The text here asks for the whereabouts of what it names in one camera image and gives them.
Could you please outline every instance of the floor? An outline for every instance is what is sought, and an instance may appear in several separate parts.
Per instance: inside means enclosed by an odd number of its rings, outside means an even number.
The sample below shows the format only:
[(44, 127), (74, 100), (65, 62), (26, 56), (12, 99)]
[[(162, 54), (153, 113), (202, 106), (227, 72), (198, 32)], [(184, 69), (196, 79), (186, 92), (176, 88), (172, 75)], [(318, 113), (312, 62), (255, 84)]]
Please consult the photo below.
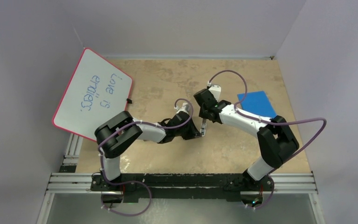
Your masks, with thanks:
[[(193, 120), (200, 127), (199, 107), (193, 94), (206, 87), (215, 73), (231, 69), (241, 73), (249, 92), (265, 91), (278, 115), (293, 121), (294, 115), (277, 61), (269, 60), (110, 60), (130, 75), (133, 104), (127, 109), (135, 118), (149, 122), (171, 118), (177, 98), (186, 98), (194, 106)], [(223, 73), (213, 84), (222, 87), (220, 99), (232, 103), (244, 92), (241, 80)], [(301, 144), (297, 126), (291, 126)], [(208, 122), (203, 138), (184, 141), (176, 138), (168, 144), (135, 141), (121, 155), (124, 173), (242, 173), (260, 156), (257, 139), (234, 127)], [(93, 173), (100, 168), (96, 143), (84, 140), (76, 172)], [(278, 173), (309, 173), (304, 152), (278, 169)]]

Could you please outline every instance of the gray wall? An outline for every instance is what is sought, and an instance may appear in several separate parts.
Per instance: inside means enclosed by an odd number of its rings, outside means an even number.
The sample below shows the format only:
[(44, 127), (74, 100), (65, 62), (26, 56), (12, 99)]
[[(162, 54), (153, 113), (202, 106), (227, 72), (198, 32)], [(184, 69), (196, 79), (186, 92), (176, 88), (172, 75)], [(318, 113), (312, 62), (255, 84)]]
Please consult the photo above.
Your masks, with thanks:
[(275, 55), (305, 0), (62, 0), (86, 47), (115, 57)]
[(358, 1), (307, 0), (277, 60), (296, 119), (328, 120), (306, 150), (326, 223), (358, 223)]
[(82, 47), (55, 1), (0, 0), (0, 223), (35, 223), (68, 133), (51, 119)]

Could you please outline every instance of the blue square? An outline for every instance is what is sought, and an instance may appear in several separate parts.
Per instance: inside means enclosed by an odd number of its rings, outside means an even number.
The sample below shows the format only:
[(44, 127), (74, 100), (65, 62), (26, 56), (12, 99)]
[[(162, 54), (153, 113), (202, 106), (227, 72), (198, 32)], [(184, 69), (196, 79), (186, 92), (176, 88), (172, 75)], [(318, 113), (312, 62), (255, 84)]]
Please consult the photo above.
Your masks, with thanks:
[[(238, 94), (238, 99), (242, 99), (243, 93)], [(241, 103), (243, 110), (264, 117), (274, 118), (276, 113), (264, 91), (248, 92), (245, 100)]]

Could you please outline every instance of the purple cable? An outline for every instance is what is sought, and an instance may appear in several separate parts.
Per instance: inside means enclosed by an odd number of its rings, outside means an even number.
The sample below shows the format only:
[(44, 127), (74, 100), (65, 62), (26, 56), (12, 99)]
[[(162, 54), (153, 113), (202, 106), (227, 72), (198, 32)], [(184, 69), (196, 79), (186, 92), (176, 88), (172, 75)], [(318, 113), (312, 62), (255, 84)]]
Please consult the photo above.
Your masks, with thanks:
[(268, 198), (259, 206), (255, 207), (255, 209), (260, 209), (261, 207), (265, 206), (272, 198), (272, 195), (274, 194), (274, 190), (275, 190), (275, 183), (274, 180), (272, 179), (272, 177), (267, 174), (268, 178), (271, 180), (271, 194), (269, 194)]
[[(243, 81), (243, 83), (244, 83), (244, 85), (245, 85), (245, 94), (244, 94), (243, 98), (242, 98), (240, 101), (238, 101), (238, 102), (236, 102), (236, 103), (234, 104), (234, 109), (235, 109), (235, 111), (236, 111), (239, 115), (241, 115), (241, 116), (243, 116), (243, 117), (245, 117), (245, 118), (249, 118), (249, 119), (252, 119), (252, 120), (255, 120), (255, 121), (264, 123), (264, 124), (274, 125), (274, 126), (299, 125), (299, 124), (310, 123), (310, 122), (315, 122), (315, 121), (323, 121), (322, 126), (321, 126), (320, 129), (316, 132), (316, 134), (315, 134), (307, 143), (305, 143), (305, 144), (303, 145), (303, 147), (301, 147), (299, 150), (297, 150), (295, 153), (293, 153), (293, 155), (291, 155), (285, 162), (289, 161), (290, 159), (292, 159), (293, 157), (295, 157), (296, 155), (298, 155), (300, 152), (302, 152), (307, 146), (309, 146), (309, 145), (317, 138), (317, 136), (319, 136), (319, 134), (320, 134), (320, 133), (324, 130), (324, 128), (326, 127), (327, 120), (326, 120), (325, 118), (311, 118), (311, 119), (305, 119), (305, 120), (299, 120), (299, 121), (292, 121), (292, 122), (285, 122), (285, 123), (275, 123), (275, 122), (262, 120), (262, 119), (259, 119), (259, 118), (252, 117), (252, 116), (249, 116), (249, 115), (246, 115), (246, 114), (241, 113), (241, 112), (237, 109), (237, 105), (240, 104), (240, 103), (242, 103), (242, 102), (245, 100), (246, 95), (248, 94), (248, 85), (246, 84), (245, 78), (244, 78), (242, 75), (240, 75), (238, 72), (236, 72), (236, 71), (234, 71), (234, 70), (223, 70), (223, 71), (219, 71), (219, 72), (216, 73), (214, 76), (212, 76), (212, 77), (210, 78), (210, 80), (208, 81), (208, 83), (210, 84), (210, 83), (212, 82), (212, 80), (213, 80), (216, 76), (218, 76), (219, 74), (221, 74), (221, 73), (223, 73), (223, 72), (232, 72), (232, 73), (238, 75), (239, 78), (242, 79), (242, 81)], [(271, 174), (271, 173), (274, 172), (275, 170), (276, 170), (276, 168), (274, 168), (273, 170), (271, 170), (271, 171), (269, 172), (269, 174)], [(274, 192), (274, 181), (272, 180), (272, 190), (271, 190), (271, 194), (270, 194), (270, 196), (268, 197), (268, 199), (266, 200), (265, 203), (267, 203), (267, 202), (270, 200), (270, 198), (271, 198), (273, 192)]]
[(190, 114), (189, 118), (188, 118), (184, 123), (182, 123), (182, 124), (180, 124), (180, 125), (177, 125), (177, 126), (173, 126), (173, 127), (163, 127), (163, 126), (157, 126), (156, 124), (149, 123), (149, 122), (142, 122), (142, 121), (131, 122), (131, 123), (129, 123), (129, 124), (127, 124), (127, 125), (124, 125), (123, 127), (119, 128), (117, 131), (115, 131), (112, 135), (110, 135), (108, 138), (106, 138), (105, 140), (103, 140), (103, 141), (98, 145), (98, 151), (99, 151), (99, 153), (100, 153), (100, 162), (101, 162), (101, 168), (102, 168), (102, 176), (103, 176), (105, 182), (107, 182), (108, 184), (113, 185), (113, 186), (123, 185), (123, 184), (128, 184), (128, 183), (138, 183), (138, 184), (141, 184), (142, 186), (144, 186), (144, 187), (147, 189), (147, 191), (148, 191), (148, 193), (149, 193), (149, 198), (150, 198), (149, 203), (147, 204), (147, 206), (146, 206), (145, 209), (143, 209), (142, 211), (140, 211), (140, 212), (138, 212), (138, 213), (127, 214), (127, 213), (122, 213), (122, 212), (119, 212), (119, 211), (112, 210), (111, 208), (105, 206), (105, 205), (103, 204), (103, 199), (102, 199), (102, 196), (103, 196), (103, 195), (101, 195), (101, 203), (102, 203), (102, 207), (101, 207), (101, 208), (106, 209), (106, 210), (108, 210), (108, 211), (111, 211), (111, 212), (116, 213), (116, 214), (121, 215), (121, 216), (130, 216), (130, 217), (131, 217), (131, 216), (138, 216), (138, 215), (144, 213), (144, 212), (150, 207), (150, 205), (151, 205), (151, 191), (150, 191), (149, 187), (148, 187), (146, 184), (144, 184), (143, 182), (140, 182), (140, 181), (125, 181), (125, 182), (121, 182), (121, 183), (113, 183), (113, 182), (111, 182), (111, 181), (108, 180), (108, 178), (106, 177), (106, 173), (105, 173), (104, 167), (103, 167), (103, 151), (101, 150), (101, 147), (102, 147), (107, 141), (109, 141), (109, 139), (113, 138), (115, 135), (117, 135), (118, 133), (120, 133), (122, 130), (124, 130), (124, 129), (126, 129), (126, 128), (132, 126), (132, 125), (144, 124), (144, 125), (150, 125), (150, 126), (153, 126), (153, 127), (158, 127), (158, 128), (161, 128), (161, 129), (175, 129), (175, 128), (184, 126), (185, 124), (187, 124), (187, 123), (191, 120), (191, 118), (192, 118), (192, 116), (193, 116), (193, 105), (192, 105), (192, 104), (190, 103), (190, 101), (188, 101), (187, 99), (179, 98), (179, 99), (177, 99), (177, 100), (175, 101), (175, 108), (176, 108), (177, 102), (180, 101), (180, 100), (186, 101), (186, 102), (189, 104), (190, 108), (191, 108), (191, 114)]

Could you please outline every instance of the purple wire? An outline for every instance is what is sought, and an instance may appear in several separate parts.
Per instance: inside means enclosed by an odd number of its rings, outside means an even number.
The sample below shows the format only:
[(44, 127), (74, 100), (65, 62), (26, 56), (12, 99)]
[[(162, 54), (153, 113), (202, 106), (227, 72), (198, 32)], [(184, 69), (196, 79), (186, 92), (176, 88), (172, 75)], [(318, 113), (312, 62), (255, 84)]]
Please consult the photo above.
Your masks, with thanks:
[(271, 180), (271, 194), (269, 194), (268, 198), (259, 206), (255, 207), (255, 210), (260, 209), (262, 207), (264, 207), (266, 204), (268, 204), (268, 202), (271, 200), (272, 195), (274, 194), (274, 190), (275, 190), (275, 183), (274, 180), (272, 179), (270, 174), (267, 174), (268, 178)]
[(108, 184), (113, 185), (113, 186), (123, 185), (123, 184), (128, 184), (128, 183), (138, 183), (138, 184), (141, 184), (142, 186), (144, 186), (144, 187), (147, 189), (147, 191), (148, 191), (148, 193), (149, 193), (149, 199), (150, 199), (150, 200), (149, 200), (149, 203), (148, 203), (147, 206), (146, 206), (146, 208), (143, 209), (142, 211), (140, 211), (140, 212), (138, 212), (138, 213), (134, 213), (134, 214), (127, 214), (127, 213), (122, 213), (122, 212), (119, 212), (119, 211), (116, 211), (116, 210), (112, 210), (111, 208), (105, 206), (105, 205), (103, 204), (103, 199), (102, 199), (103, 195), (101, 195), (101, 203), (102, 203), (102, 207), (101, 207), (101, 208), (106, 209), (106, 210), (108, 210), (108, 211), (111, 211), (111, 212), (116, 213), (116, 214), (121, 215), (121, 216), (131, 217), (131, 216), (138, 216), (138, 215), (144, 213), (144, 212), (150, 207), (150, 205), (151, 205), (151, 191), (150, 191), (150, 188), (149, 188), (146, 184), (144, 184), (143, 182), (140, 182), (140, 181), (125, 181), (125, 182), (121, 182), (121, 183), (114, 183), (114, 182), (111, 182), (111, 181), (108, 180), (108, 178), (106, 177), (105, 169), (104, 169), (104, 167), (103, 167), (103, 151), (101, 150), (101, 147), (102, 147), (107, 141), (109, 141), (109, 139), (113, 138), (115, 135), (117, 135), (118, 133), (120, 133), (122, 130), (124, 130), (124, 129), (126, 129), (126, 128), (132, 126), (132, 125), (143, 124), (143, 125), (150, 125), (150, 126), (153, 126), (153, 127), (158, 127), (158, 128), (161, 128), (161, 129), (175, 129), (175, 128), (184, 126), (185, 124), (187, 124), (187, 123), (191, 120), (191, 118), (192, 118), (192, 116), (193, 116), (193, 105), (190, 103), (189, 100), (184, 99), (184, 98), (179, 98), (179, 99), (177, 99), (177, 100), (175, 101), (175, 108), (176, 108), (177, 102), (180, 101), (180, 100), (186, 101), (186, 102), (189, 104), (190, 108), (191, 108), (191, 114), (190, 114), (189, 118), (188, 118), (184, 123), (182, 123), (182, 124), (180, 124), (180, 125), (177, 125), (177, 126), (172, 126), (172, 127), (163, 127), (163, 126), (157, 126), (156, 124), (149, 123), (149, 122), (142, 122), (142, 121), (131, 122), (131, 123), (129, 123), (129, 124), (127, 124), (127, 125), (124, 125), (123, 127), (119, 128), (117, 131), (115, 131), (112, 135), (110, 135), (108, 138), (106, 138), (105, 140), (103, 140), (103, 141), (98, 145), (98, 151), (99, 151), (99, 153), (100, 153), (100, 162), (101, 162), (101, 168), (102, 168), (102, 176), (103, 176), (105, 182), (107, 182)]
[[(242, 103), (242, 102), (245, 100), (246, 95), (248, 94), (248, 85), (246, 84), (245, 78), (244, 78), (242, 75), (240, 75), (238, 72), (236, 72), (236, 71), (234, 71), (234, 70), (223, 70), (223, 71), (219, 71), (219, 72), (216, 73), (214, 76), (212, 76), (212, 77), (209, 79), (208, 83), (211, 83), (212, 80), (213, 80), (216, 76), (218, 76), (219, 74), (221, 74), (221, 73), (223, 73), (223, 72), (232, 72), (232, 73), (238, 75), (239, 78), (242, 79), (242, 81), (243, 81), (243, 83), (244, 83), (244, 85), (245, 85), (245, 94), (244, 94), (243, 98), (242, 98), (240, 101), (238, 101), (238, 102), (236, 102), (236, 103), (234, 104), (234, 109), (235, 109), (235, 111), (236, 111), (239, 115), (241, 115), (241, 116), (243, 116), (243, 117), (245, 117), (245, 118), (249, 118), (249, 119), (252, 119), (252, 120), (255, 120), (255, 121), (264, 123), (264, 124), (274, 125), (274, 126), (299, 125), (299, 124), (310, 123), (310, 122), (315, 122), (315, 121), (323, 121), (322, 126), (321, 126), (320, 129), (316, 132), (316, 134), (315, 134), (307, 143), (305, 143), (305, 144), (303, 145), (303, 147), (301, 147), (299, 150), (297, 150), (295, 153), (293, 153), (293, 155), (291, 155), (285, 162), (291, 160), (293, 157), (295, 157), (295, 156), (298, 155), (300, 152), (302, 152), (307, 146), (309, 146), (309, 145), (319, 136), (319, 134), (320, 134), (320, 133), (324, 130), (324, 128), (326, 127), (327, 120), (326, 120), (325, 118), (311, 118), (311, 119), (305, 119), (305, 120), (299, 120), (299, 121), (292, 121), (292, 122), (285, 122), (285, 123), (275, 123), (275, 122), (262, 120), (262, 119), (259, 119), (259, 118), (252, 117), (252, 116), (249, 116), (249, 115), (246, 115), (246, 114), (241, 113), (241, 112), (237, 109), (237, 105), (240, 104), (240, 103)], [(269, 172), (269, 174), (271, 174), (271, 173), (274, 172), (275, 170), (276, 170), (276, 168), (274, 168), (273, 170), (271, 170), (271, 171)], [(270, 194), (270, 196), (267, 198), (266, 202), (264, 202), (263, 204), (268, 203), (268, 201), (269, 201), (270, 198), (272, 197), (273, 192), (274, 192), (274, 181), (272, 180), (272, 190), (271, 190), (271, 194)]]

